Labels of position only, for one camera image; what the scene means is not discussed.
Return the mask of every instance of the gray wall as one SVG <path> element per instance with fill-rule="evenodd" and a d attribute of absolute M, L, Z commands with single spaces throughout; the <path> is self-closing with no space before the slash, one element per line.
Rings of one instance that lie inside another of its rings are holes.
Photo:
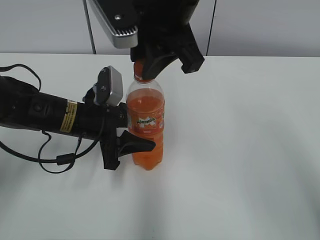
<path fill-rule="evenodd" d="M 214 0 L 200 0 L 190 22 L 203 54 L 213 9 Z M 89 4 L 88 10 L 97 53 L 128 54 L 112 46 Z M 82 0 L 0 0 L 0 52 L 91 54 Z"/>
<path fill-rule="evenodd" d="M 82 0 L 0 0 L 0 52 L 92 53 Z"/>
<path fill-rule="evenodd" d="M 217 0 L 209 55 L 320 57 L 320 0 Z"/>
<path fill-rule="evenodd" d="M 205 55 L 215 0 L 200 0 L 191 27 Z M 90 6 L 98 54 L 109 42 Z M 320 0 L 217 0 L 208 55 L 320 57 Z M 82 0 L 0 0 L 0 53 L 91 54 Z"/>

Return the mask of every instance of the silver metal plate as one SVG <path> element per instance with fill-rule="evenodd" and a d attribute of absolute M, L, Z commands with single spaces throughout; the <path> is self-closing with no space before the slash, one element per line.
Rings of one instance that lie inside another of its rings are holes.
<path fill-rule="evenodd" d="M 125 30 L 115 29 L 109 22 L 107 16 L 102 11 L 97 0 L 89 0 L 93 12 L 98 19 L 102 29 L 117 49 L 129 49 L 138 45 L 138 27 L 128 28 Z"/>

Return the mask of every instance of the mirinda bottle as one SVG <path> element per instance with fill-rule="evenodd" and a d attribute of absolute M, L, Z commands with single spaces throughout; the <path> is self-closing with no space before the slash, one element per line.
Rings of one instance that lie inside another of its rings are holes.
<path fill-rule="evenodd" d="M 165 97 L 160 85 L 154 79 L 142 79 L 143 60 L 134 63 L 134 82 L 126 95 L 128 130 L 130 133 L 155 142 L 150 152 L 132 154 L 136 165 L 152 170 L 161 163 L 164 152 L 163 131 Z"/>

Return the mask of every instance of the brand logo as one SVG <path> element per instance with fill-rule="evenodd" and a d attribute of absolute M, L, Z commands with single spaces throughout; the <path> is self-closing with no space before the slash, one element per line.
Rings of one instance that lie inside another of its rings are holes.
<path fill-rule="evenodd" d="M 156 119 L 154 117 L 153 118 L 147 117 L 146 119 L 139 117 L 139 120 L 136 121 L 136 123 L 139 124 L 140 128 L 144 128 L 146 125 L 151 125 L 151 126 L 155 125 Z"/>

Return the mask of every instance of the yellow label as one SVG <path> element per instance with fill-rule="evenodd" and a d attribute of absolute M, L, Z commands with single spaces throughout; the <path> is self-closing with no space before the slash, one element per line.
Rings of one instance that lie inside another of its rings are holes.
<path fill-rule="evenodd" d="M 78 103 L 75 101 L 68 100 L 66 106 L 63 122 L 60 127 L 60 132 L 70 133 L 77 115 Z"/>

